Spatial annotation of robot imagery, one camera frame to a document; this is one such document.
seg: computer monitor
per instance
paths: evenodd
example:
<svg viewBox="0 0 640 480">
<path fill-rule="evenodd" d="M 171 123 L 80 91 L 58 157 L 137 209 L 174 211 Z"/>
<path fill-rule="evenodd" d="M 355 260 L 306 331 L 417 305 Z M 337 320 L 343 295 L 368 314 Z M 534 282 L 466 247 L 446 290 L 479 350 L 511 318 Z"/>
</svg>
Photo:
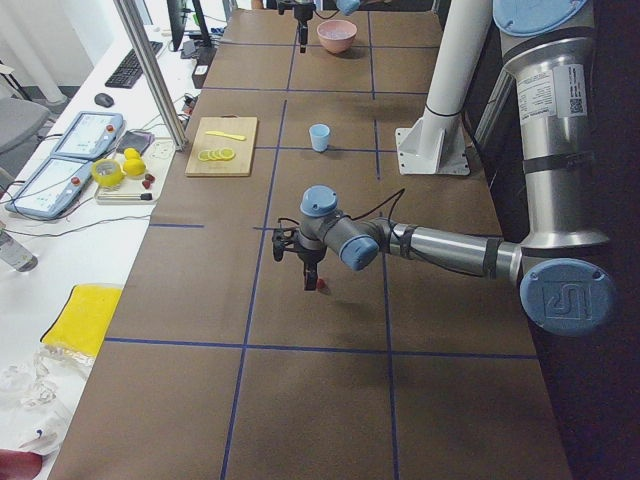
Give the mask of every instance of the computer monitor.
<svg viewBox="0 0 640 480">
<path fill-rule="evenodd" d="M 200 35 L 191 35 L 197 42 L 197 47 L 211 47 L 211 37 L 200 0 L 167 0 L 167 10 L 169 12 L 169 24 L 171 25 L 171 43 L 173 50 L 178 51 L 182 44 L 182 39 L 187 26 L 187 19 L 190 13 L 195 13 L 196 22 L 200 28 Z"/>
</svg>

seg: keyboard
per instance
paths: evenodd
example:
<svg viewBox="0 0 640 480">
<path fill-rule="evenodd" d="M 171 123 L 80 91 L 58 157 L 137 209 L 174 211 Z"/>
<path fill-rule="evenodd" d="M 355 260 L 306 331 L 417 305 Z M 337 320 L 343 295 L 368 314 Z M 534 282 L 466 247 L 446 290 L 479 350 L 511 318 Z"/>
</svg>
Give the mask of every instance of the keyboard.
<svg viewBox="0 0 640 480">
<path fill-rule="evenodd" d="M 162 42 L 149 43 L 155 54 L 162 49 Z M 111 88 L 132 88 L 141 76 L 142 67 L 136 53 L 131 49 L 104 85 Z"/>
</svg>

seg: black mouse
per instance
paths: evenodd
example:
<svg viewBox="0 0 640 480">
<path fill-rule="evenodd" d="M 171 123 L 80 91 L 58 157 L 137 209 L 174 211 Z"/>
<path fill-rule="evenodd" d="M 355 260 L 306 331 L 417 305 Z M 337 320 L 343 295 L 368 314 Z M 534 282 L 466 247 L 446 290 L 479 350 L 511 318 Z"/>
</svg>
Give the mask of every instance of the black mouse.
<svg viewBox="0 0 640 480">
<path fill-rule="evenodd" d="M 115 103 L 113 101 L 113 97 L 111 97 L 111 95 L 107 95 L 106 93 L 99 93 L 93 98 L 93 101 L 96 102 L 96 105 L 100 105 L 104 108 L 109 108 Z"/>
</svg>

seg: yellow sponge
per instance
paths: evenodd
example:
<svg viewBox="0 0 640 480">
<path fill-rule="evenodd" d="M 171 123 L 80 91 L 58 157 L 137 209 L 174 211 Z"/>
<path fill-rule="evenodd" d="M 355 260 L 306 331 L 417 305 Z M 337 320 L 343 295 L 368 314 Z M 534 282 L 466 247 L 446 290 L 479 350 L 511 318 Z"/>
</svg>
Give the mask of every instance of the yellow sponge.
<svg viewBox="0 0 640 480">
<path fill-rule="evenodd" d="M 96 357 L 121 294 L 120 287 L 76 285 L 62 312 L 40 341 Z"/>
</svg>

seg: pink bowl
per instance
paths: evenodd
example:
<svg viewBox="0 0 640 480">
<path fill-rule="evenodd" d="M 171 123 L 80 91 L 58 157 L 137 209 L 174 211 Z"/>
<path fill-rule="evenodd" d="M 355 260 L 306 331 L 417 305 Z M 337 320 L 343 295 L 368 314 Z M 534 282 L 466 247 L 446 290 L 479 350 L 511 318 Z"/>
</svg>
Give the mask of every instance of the pink bowl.
<svg viewBox="0 0 640 480">
<path fill-rule="evenodd" d="M 320 45 L 331 53 L 348 50 L 356 38 L 358 28 L 347 20 L 327 20 L 318 25 Z"/>
</svg>

